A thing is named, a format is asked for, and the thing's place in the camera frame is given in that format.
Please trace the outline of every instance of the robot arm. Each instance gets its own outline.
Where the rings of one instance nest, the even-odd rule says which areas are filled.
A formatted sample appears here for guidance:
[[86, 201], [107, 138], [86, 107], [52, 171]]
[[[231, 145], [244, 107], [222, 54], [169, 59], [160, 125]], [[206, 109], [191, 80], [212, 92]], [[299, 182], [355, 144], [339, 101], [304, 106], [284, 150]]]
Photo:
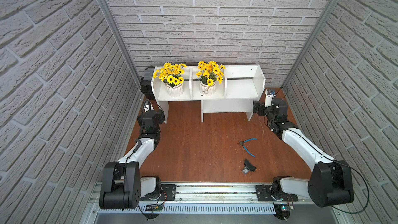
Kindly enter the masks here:
[[319, 207], [354, 201], [351, 169], [345, 161], [336, 161], [312, 143], [298, 127], [287, 120], [287, 104], [266, 90], [266, 101], [254, 101], [253, 112], [268, 119], [267, 126], [291, 146], [311, 169], [310, 180], [294, 177], [274, 178], [274, 190], [311, 198]]

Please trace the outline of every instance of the ventilated metal panel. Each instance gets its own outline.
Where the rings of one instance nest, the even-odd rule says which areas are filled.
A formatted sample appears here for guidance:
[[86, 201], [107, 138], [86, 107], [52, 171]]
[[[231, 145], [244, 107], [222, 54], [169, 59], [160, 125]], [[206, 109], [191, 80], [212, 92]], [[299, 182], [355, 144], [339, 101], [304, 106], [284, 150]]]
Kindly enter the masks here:
[[[140, 203], [141, 210], [150, 214], [151, 212], [144, 211], [146, 203]], [[99, 213], [139, 213], [140, 210], [135, 209], [105, 209], [100, 210]], [[272, 204], [219, 204], [219, 203], [166, 203], [163, 211], [154, 212], [162, 214], [275, 214], [275, 209]]]

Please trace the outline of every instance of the yellow flower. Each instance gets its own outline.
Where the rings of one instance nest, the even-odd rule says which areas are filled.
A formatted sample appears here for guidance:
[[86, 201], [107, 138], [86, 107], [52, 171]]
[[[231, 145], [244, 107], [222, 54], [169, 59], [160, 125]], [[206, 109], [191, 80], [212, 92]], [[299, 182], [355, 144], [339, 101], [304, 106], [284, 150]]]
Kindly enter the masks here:
[[214, 84], [214, 81], [213, 81], [212, 79], [208, 78], [208, 79], [207, 79], [207, 85], [208, 85], [209, 87], [211, 87], [211, 86], [213, 86], [213, 84]]
[[167, 77], [167, 83], [173, 83], [174, 80], [174, 76], [169, 75], [169, 77]]
[[177, 86], [179, 83], [180, 83], [180, 81], [177, 78], [174, 77], [173, 78], [173, 84]]

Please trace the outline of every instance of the metal frame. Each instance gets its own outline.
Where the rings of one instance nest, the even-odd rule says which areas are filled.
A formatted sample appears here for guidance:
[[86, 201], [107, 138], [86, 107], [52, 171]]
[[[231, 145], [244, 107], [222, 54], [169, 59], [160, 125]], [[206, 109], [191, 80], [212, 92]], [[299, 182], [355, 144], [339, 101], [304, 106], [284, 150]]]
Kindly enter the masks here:
[[97, 2], [102, 10], [103, 16], [108, 22], [109, 28], [112, 31], [112, 34], [116, 40], [117, 45], [119, 46], [120, 52], [122, 53], [123, 57], [126, 60], [127, 67], [129, 68], [132, 74], [135, 84], [137, 85], [138, 88], [141, 88], [140, 77], [138, 75], [137, 68], [135, 67], [135, 64], [130, 56], [130, 52], [127, 49], [127, 45], [124, 42], [119, 27], [116, 24], [116, 20], [111, 12], [111, 8], [109, 7], [107, 0], [97, 0]]
[[339, 0], [329, 0], [327, 5], [325, 6], [324, 10], [321, 13], [321, 16], [315, 23], [314, 28], [312, 29], [310, 35], [308, 36], [307, 40], [304, 43], [304, 46], [301, 48], [300, 53], [297, 55], [293, 66], [291, 67], [289, 73], [286, 76], [286, 79], [283, 81], [281, 87], [286, 87], [291, 78], [293, 77], [294, 73], [296, 72], [297, 68], [301, 64], [302, 59], [304, 59], [305, 54], [310, 49], [312, 43], [318, 37], [318, 34], [321, 32], [323, 26], [325, 25], [326, 21], [329, 19], [332, 11], [336, 7]]

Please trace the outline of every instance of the wooden floor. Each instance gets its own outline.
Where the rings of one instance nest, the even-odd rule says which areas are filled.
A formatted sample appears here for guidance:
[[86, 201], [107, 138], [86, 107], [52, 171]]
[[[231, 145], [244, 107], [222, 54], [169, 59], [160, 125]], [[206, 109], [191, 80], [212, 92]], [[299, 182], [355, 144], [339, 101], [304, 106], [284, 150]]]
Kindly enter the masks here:
[[[152, 105], [158, 109], [155, 101]], [[175, 101], [169, 106], [167, 124], [160, 125], [159, 145], [141, 166], [141, 176], [158, 175], [162, 181], [246, 183], [271, 182], [281, 175], [310, 178], [308, 166], [266, 127], [264, 116], [254, 114], [248, 121], [244, 112], [205, 113], [201, 123], [200, 101]], [[288, 117], [296, 123], [290, 109]], [[136, 122], [126, 152], [138, 134]], [[257, 138], [245, 145], [256, 157], [238, 145], [238, 140], [249, 138]], [[255, 172], [241, 172], [245, 159], [257, 168]]]

